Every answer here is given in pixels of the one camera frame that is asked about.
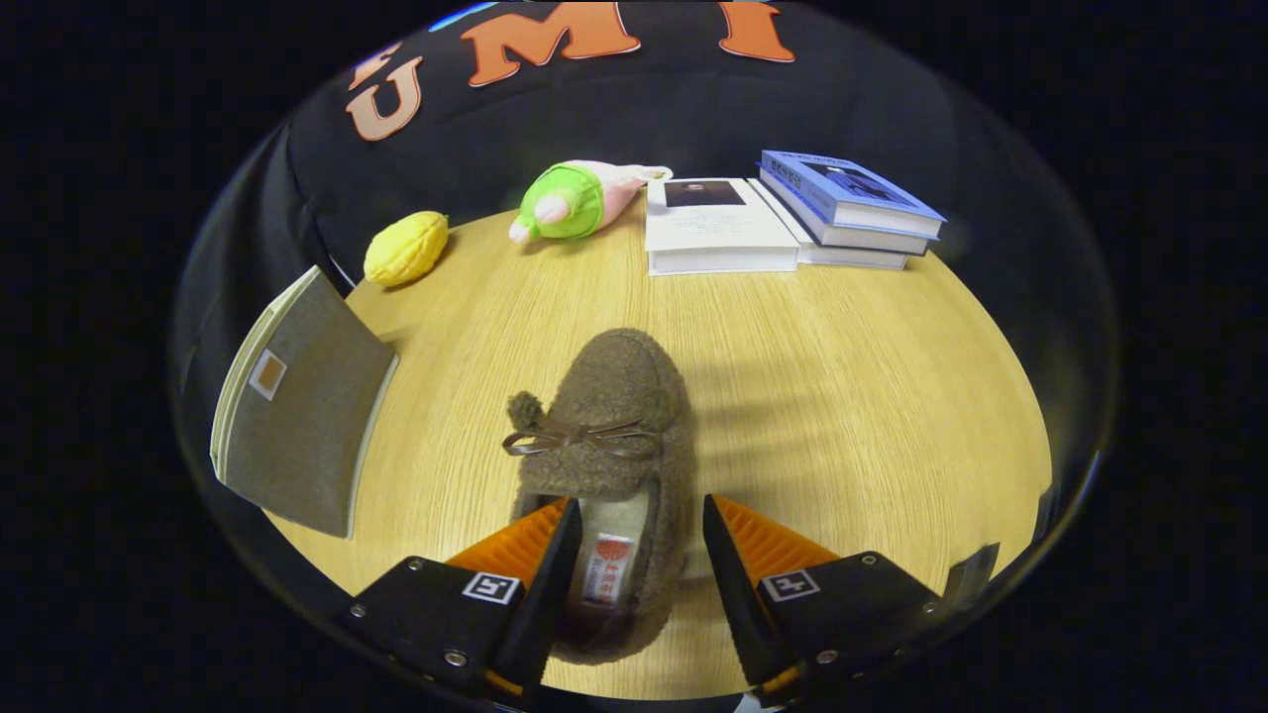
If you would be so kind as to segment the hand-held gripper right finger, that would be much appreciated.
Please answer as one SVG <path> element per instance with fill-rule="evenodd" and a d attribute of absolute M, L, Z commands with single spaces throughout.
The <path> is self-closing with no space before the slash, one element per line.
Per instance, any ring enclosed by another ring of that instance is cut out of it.
<path fill-rule="evenodd" d="M 924 650 L 942 599 L 877 552 L 842 557 L 752 507 L 702 499 L 735 653 L 766 707 L 844 707 Z"/>

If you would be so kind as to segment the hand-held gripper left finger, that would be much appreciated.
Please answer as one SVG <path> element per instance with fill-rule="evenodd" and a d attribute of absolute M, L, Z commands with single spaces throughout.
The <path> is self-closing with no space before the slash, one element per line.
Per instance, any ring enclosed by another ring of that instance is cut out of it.
<path fill-rule="evenodd" d="M 478 705 L 526 705 L 566 612 L 582 540 L 558 499 L 444 562 L 411 556 L 350 598 L 336 627 L 392 669 Z"/>

